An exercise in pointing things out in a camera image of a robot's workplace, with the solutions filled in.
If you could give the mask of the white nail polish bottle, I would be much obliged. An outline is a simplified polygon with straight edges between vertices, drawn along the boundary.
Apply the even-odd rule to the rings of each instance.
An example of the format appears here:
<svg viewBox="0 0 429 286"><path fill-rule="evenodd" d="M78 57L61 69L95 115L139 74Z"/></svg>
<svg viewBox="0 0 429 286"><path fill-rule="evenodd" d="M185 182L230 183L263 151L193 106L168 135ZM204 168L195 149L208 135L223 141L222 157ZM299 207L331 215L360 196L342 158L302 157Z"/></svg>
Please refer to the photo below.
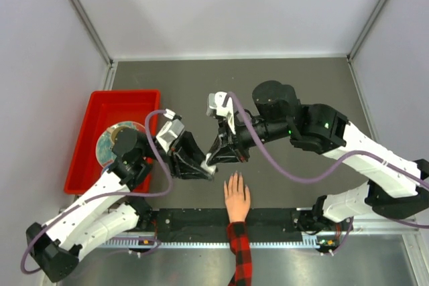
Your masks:
<svg viewBox="0 0 429 286"><path fill-rule="evenodd" d="M207 153L205 160L200 164L201 168L205 170L209 175L214 175L217 172L216 165L209 165L207 161L210 159L211 153Z"/></svg>

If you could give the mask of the red plaid sleeve forearm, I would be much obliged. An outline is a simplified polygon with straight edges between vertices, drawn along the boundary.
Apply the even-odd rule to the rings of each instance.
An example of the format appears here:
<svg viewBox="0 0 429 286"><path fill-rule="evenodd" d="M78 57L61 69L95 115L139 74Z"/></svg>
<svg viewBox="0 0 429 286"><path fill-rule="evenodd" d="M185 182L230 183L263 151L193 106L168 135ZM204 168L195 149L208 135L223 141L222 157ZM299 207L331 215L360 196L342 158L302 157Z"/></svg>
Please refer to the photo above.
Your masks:
<svg viewBox="0 0 429 286"><path fill-rule="evenodd" d="M235 256L235 272L229 285L251 286L253 265L246 223L230 223L227 226L227 237L230 250Z"/></svg>

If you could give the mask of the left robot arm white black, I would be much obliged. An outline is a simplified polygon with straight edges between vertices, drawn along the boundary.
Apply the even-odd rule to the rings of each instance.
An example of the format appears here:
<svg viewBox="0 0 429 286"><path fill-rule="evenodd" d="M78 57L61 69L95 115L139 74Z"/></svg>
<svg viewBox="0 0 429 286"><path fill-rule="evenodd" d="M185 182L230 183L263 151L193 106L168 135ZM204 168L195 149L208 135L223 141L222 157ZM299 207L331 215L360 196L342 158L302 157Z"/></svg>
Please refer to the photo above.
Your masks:
<svg viewBox="0 0 429 286"><path fill-rule="evenodd" d="M118 234L150 226L145 200L151 195L135 189L151 173L151 160L158 161L168 180L212 180L217 170L184 129L152 137L122 127L112 140L115 159L100 178L63 212L43 224L34 222L25 232L23 257L31 257L53 283L67 278L85 256Z"/></svg>

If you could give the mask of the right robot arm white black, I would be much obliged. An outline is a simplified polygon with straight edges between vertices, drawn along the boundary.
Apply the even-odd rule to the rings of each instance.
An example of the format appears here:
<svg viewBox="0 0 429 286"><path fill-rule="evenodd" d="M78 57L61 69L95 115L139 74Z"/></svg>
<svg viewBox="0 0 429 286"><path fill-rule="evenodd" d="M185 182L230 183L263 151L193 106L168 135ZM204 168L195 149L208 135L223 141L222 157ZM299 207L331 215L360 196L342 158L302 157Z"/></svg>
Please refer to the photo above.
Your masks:
<svg viewBox="0 0 429 286"><path fill-rule="evenodd" d="M302 104L294 88L275 80L252 93L258 115L228 92L208 96L207 113L219 124L206 164L244 163L252 147L288 138L293 147L333 159L364 175L367 182L340 194L319 197L300 213L297 229L317 233L348 218L369 213L403 220L428 208L428 162L408 161L362 133L326 104Z"/></svg>

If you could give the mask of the mannequin hand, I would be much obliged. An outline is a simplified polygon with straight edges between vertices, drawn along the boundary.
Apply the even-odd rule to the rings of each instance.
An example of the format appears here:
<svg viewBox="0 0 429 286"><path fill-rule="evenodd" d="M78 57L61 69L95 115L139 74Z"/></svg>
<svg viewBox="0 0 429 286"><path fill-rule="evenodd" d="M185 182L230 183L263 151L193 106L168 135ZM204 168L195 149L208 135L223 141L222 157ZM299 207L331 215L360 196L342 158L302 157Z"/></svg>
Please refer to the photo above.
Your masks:
<svg viewBox="0 0 429 286"><path fill-rule="evenodd" d="M249 187L239 172L233 173L223 184L225 206L230 223L244 222L251 207Z"/></svg>

